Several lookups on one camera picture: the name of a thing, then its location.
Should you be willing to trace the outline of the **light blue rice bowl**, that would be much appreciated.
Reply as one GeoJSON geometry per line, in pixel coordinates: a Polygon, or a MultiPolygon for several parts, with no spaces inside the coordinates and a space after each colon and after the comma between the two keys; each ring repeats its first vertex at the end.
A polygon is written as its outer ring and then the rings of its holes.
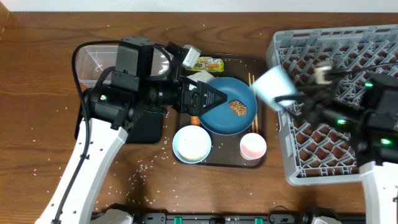
{"type": "Polygon", "coordinates": [[[210,135],[201,127],[195,125],[179,129],[172,141],[175,157],[186,164],[196,164],[203,161],[211,151],[210,135]]]}

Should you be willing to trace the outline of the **brown serving tray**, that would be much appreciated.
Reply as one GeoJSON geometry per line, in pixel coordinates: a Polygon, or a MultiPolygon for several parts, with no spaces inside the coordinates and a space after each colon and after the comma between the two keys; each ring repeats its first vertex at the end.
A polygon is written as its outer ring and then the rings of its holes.
{"type": "MultiPolygon", "coordinates": [[[[248,86],[249,72],[251,73],[251,76],[254,75],[255,80],[257,80],[266,71],[266,63],[261,58],[221,53],[203,53],[202,56],[221,58],[224,61],[224,71],[213,73],[212,75],[214,77],[236,78],[246,83],[248,86]]],[[[267,106],[261,100],[257,98],[256,100],[259,124],[258,134],[262,137],[266,137],[267,106]]],[[[264,163],[266,156],[248,161],[240,154],[240,140],[244,135],[253,133],[251,126],[241,133],[228,136],[213,133],[202,125],[201,127],[210,135],[211,151],[203,161],[198,163],[200,166],[255,169],[264,163]]]]}

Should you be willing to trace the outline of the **small blue cup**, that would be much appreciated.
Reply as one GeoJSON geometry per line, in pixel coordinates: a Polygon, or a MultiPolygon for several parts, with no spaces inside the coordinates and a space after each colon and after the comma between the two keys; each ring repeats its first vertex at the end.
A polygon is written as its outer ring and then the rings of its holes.
{"type": "Polygon", "coordinates": [[[251,88],[256,96],[274,111],[281,111],[284,108],[274,107],[274,98],[282,95],[296,95],[298,92],[290,79],[287,71],[280,65],[272,67],[261,75],[251,88]]]}

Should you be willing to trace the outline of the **orange carrot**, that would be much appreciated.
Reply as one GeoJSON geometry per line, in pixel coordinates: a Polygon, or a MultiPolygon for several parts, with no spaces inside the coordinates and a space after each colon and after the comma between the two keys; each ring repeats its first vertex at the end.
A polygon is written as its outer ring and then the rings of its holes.
{"type": "Polygon", "coordinates": [[[201,122],[200,122],[200,120],[199,120],[199,118],[197,116],[192,116],[190,118],[190,121],[191,121],[191,125],[195,125],[195,126],[200,126],[201,125],[201,122]]]}

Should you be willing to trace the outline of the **yellow green snack wrapper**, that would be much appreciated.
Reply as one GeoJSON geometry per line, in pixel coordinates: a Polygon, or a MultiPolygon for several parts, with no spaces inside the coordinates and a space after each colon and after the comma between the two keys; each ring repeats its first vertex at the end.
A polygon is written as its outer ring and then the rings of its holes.
{"type": "Polygon", "coordinates": [[[192,70],[193,71],[205,70],[207,72],[216,72],[216,73],[223,72],[224,61],[221,58],[199,57],[192,70]]]}

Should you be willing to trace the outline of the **grey dishwasher rack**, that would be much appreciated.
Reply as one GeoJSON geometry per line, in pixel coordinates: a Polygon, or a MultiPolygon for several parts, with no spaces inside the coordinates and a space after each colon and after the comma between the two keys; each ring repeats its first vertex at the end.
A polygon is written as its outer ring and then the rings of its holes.
{"type": "MultiPolygon", "coordinates": [[[[273,35],[267,66],[283,66],[297,86],[316,83],[318,62],[332,60],[354,73],[339,83],[335,99],[359,105],[364,84],[376,73],[397,76],[397,25],[283,30],[273,35]]],[[[326,124],[312,128],[280,111],[279,142],[285,178],[290,185],[342,184],[359,181],[349,134],[326,124]]]]}

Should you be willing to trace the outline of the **black rectangular tray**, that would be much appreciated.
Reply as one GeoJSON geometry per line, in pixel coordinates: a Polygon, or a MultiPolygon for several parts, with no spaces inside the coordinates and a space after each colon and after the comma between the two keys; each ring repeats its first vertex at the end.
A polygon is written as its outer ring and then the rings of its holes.
{"type": "Polygon", "coordinates": [[[90,101],[79,109],[75,139],[79,144],[153,144],[160,140],[162,115],[136,103],[90,101]]]}

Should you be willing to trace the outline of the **blue plate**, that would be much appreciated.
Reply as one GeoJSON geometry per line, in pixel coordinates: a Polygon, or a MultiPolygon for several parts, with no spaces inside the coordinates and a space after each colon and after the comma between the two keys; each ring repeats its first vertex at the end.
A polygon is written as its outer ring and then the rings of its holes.
{"type": "Polygon", "coordinates": [[[220,135],[235,135],[245,131],[254,121],[257,114],[257,100],[250,87],[231,77],[219,77],[208,82],[210,86],[227,94],[228,99],[222,105],[213,108],[198,119],[207,130],[220,135]],[[238,116],[229,104],[233,101],[242,103],[247,111],[238,116]]]}

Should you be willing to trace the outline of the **brown food scrap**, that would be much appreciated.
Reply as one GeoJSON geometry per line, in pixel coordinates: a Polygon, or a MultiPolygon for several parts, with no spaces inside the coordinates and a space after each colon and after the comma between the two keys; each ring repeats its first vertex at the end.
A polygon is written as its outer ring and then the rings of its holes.
{"type": "Polygon", "coordinates": [[[229,103],[229,108],[236,116],[245,116],[248,112],[247,107],[239,100],[233,100],[229,103]]]}

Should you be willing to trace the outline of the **small pink cup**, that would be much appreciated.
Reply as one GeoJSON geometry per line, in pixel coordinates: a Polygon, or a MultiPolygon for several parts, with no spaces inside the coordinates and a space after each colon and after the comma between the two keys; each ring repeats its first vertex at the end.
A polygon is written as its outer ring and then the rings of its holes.
{"type": "Polygon", "coordinates": [[[257,133],[244,135],[239,143],[240,154],[245,160],[261,158],[267,151],[266,140],[257,133]]]}

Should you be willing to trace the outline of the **wooden chopstick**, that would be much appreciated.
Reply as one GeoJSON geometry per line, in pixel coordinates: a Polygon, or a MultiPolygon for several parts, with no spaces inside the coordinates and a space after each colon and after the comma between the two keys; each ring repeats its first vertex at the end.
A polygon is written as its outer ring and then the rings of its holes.
{"type": "MultiPolygon", "coordinates": [[[[252,82],[255,82],[255,76],[252,75],[252,82]]],[[[253,127],[253,131],[255,133],[259,133],[259,124],[258,124],[258,115],[256,114],[255,118],[254,118],[254,127],[253,127]]]]}
{"type": "MultiPolygon", "coordinates": [[[[251,85],[252,85],[252,81],[251,81],[251,73],[249,72],[248,73],[248,82],[249,82],[249,87],[251,87],[251,85]]],[[[252,132],[256,132],[256,124],[255,124],[255,118],[254,118],[254,120],[253,120],[253,122],[252,122],[252,124],[251,124],[251,127],[252,127],[252,132]]]]}

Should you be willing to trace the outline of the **white napkin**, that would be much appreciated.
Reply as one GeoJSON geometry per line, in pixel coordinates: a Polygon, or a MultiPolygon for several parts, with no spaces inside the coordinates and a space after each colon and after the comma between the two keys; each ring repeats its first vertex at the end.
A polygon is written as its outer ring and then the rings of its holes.
{"type": "Polygon", "coordinates": [[[212,74],[210,74],[209,72],[207,72],[205,70],[196,72],[193,75],[189,75],[187,78],[189,78],[190,80],[195,81],[195,82],[201,81],[204,83],[208,83],[209,81],[215,79],[215,77],[212,74]]]}

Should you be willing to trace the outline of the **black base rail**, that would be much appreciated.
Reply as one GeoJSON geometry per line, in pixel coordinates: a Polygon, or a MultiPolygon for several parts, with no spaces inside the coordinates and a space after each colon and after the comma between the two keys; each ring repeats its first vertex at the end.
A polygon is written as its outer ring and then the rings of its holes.
{"type": "Polygon", "coordinates": [[[299,223],[299,217],[293,214],[267,215],[168,215],[165,213],[143,213],[132,217],[132,224],[255,224],[255,223],[299,223]]]}

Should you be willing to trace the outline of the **clear plastic bin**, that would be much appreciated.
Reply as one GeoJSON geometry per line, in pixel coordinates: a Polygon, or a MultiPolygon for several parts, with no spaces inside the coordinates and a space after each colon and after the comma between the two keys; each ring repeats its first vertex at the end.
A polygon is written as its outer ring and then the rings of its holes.
{"type": "MultiPolygon", "coordinates": [[[[93,88],[102,71],[116,65],[117,51],[117,45],[89,45],[80,49],[76,62],[79,82],[93,88]]],[[[151,76],[159,76],[168,68],[169,61],[165,55],[154,49],[151,76]]]]}

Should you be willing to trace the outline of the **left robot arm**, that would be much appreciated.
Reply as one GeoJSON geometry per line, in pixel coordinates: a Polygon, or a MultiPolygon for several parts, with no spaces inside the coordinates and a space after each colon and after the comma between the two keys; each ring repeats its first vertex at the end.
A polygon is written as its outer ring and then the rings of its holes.
{"type": "Polygon", "coordinates": [[[95,86],[79,90],[81,122],[71,158],[39,223],[89,223],[109,167],[144,113],[201,116],[222,105],[227,95],[182,77],[200,51],[191,45],[160,45],[144,37],[117,41],[116,64],[95,86]]]}

